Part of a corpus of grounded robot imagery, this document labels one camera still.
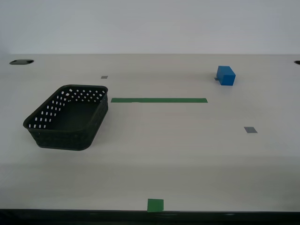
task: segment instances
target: blue cube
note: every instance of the blue cube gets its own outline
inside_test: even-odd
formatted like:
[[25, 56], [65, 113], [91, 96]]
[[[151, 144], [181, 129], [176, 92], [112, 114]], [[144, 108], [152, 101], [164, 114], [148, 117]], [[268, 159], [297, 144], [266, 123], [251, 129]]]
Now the blue cube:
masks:
[[219, 66], [217, 69], [217, 78], [221, 85], [233, 86], [235, 73], [230, 67]]

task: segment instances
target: white table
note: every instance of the white table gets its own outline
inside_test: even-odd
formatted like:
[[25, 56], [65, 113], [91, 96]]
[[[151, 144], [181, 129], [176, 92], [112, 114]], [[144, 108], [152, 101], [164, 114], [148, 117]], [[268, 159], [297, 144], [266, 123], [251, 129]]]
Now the white table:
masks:
[[[16, 59], [33, 59], [12, 66]], [[0, 61], [0, 208], [300, 210], [299, 55], [8, 55]], [[214, 80], [231, 66], [233, 87]], [[91, 147], [39, 148], [23, 121], [65, 84], [111, 98]], [[247, 134], [254, 127], [257, 134]]]

